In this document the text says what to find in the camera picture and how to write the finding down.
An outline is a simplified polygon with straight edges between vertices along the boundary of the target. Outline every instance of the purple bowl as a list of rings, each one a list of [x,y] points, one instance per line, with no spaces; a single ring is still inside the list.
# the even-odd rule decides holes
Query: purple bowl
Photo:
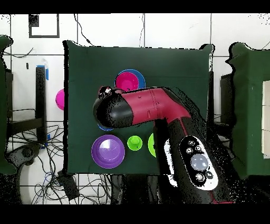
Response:
[[[95,163],[105,169],[119,166],[124,159],[124,144],[114,135],[103,135],[92,145],[92,158]]]

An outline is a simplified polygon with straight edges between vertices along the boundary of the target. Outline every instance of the metal frame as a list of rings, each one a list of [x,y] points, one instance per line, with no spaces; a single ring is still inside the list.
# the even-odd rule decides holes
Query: metal frame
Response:
[[[6,72],[7,82],[7,100],[8,100],[8,118],[12,118],[12,81],[13,74],[8,70]],[[35,118],[20,120],[7,123],[7,137],[26,130],[36,129],[37,141],[46,142],[46,78],[45,68],[36,68],[36,112]]]
[[[57,19],[57,34],[56,35],[32,35],[32,27],[39,27],[40,25],[40,17],[39,15],[28,15],[28,25],[29,25],[29,38],[59,38],[59,14],[56,14]]]

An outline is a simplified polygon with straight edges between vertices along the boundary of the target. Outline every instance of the round button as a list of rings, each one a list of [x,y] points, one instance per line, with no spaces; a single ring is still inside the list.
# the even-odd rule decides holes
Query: round button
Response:
[[[197,173],[197,174],[196,174],[196,179],[197,179],[197,181],[202,182],[202,181],[205,180],[205,176],[203,176],[203,175],[200,174],[200,173]]]
[[[208,161],[202,154],[195,154],[191,157],[190,164],[194,170],[203,171],[208,167]]]
[[[192,153],[192,148],[187,148],[186,152],[187,152],[188,154]]]
[[[207,179],[213,179],[213,174],[210,171],[206,171],[205,176]]]
[[[22,154],[25,158],[29,158],[33,155],[33,151],[30,148],[24,148]]]
[[[194,142],[194,141],[192,141],[192,140],[189,140],[189,141],[188,141],[188,145],[190,145],[190,146],[194,146],[194,145],[195,145],[195,142]]]
[[[199,152],[201,151],[201,147],[200,147],[200,146],[196,146],[195,149],[196,149],[197,151],[199,151]]]

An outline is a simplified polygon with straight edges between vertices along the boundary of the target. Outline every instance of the green cloth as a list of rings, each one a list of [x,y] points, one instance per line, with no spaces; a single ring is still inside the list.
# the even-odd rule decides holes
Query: green cloth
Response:
[[[15,174],[17,169],[5,159],[7,129],[6,71],[2,58],[4,50],[12,44],[8,36],[0,36],[0,173]]]
[[[270,80],[270,51],[232,47],[228,60],[234,69],[236,125],[233,128],[234,167],[240,178],[270,175],[270,159],[262,153],[263,81]]]
[[[135,69],[142,73],[146,86],[178,87],[199,107],[206,118],[211,44],[202,50],[83,47],[67,41],[69,55],[68,158],[69,173],[159,174],[157,159],[148,150],[153,122],[139,127],[101,130],[92,107],[101,86],[113,86],[119,72]],[[105,134],[120,138],[126,148],[123,162],[116,168],[103,169],[91,156],[94,141]],[[142,139],[138,151],[128,149],[130,136]]]

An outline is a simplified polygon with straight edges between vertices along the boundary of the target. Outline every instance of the green cup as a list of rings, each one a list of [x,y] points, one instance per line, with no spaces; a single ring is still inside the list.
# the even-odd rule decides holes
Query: green cup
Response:
[[[128,139],[128,147],[133,151],[137,151],[142,147],[142,139],[137,136],[133,135]]]

